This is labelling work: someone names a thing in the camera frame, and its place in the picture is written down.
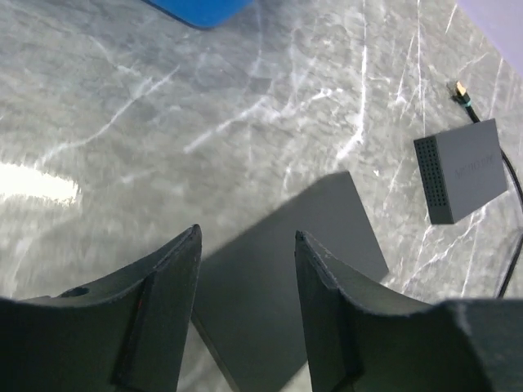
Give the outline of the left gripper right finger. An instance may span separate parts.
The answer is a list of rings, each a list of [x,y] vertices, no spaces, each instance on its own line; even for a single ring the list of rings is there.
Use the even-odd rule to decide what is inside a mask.
[[[301,231],[295,266],[313,390],[521,390],[521,300],[417,301]]]

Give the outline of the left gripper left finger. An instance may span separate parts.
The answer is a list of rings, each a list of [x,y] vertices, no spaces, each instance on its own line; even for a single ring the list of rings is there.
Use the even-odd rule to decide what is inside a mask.
[[[193,225],[59,296],[2,299],[2,390],[174,391],[201,252]]]

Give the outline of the black network switch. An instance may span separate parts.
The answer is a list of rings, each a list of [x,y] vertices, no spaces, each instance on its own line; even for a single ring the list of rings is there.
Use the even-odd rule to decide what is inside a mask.
[[[413,142],[433,225],[452,225],[507,191],[495,120]]]
[[[294,261],[306,231],[375,282],[387,263],[350,173],[333,173],[207,256],[193,322],[230,388],[279,391],[306,363]]]

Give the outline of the blue plastic bin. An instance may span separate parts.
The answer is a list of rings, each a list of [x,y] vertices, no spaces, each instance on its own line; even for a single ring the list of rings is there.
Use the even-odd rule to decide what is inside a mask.
[[[250,0],[149,0],[151,6],[198,29],[211,29],[228,21]]]

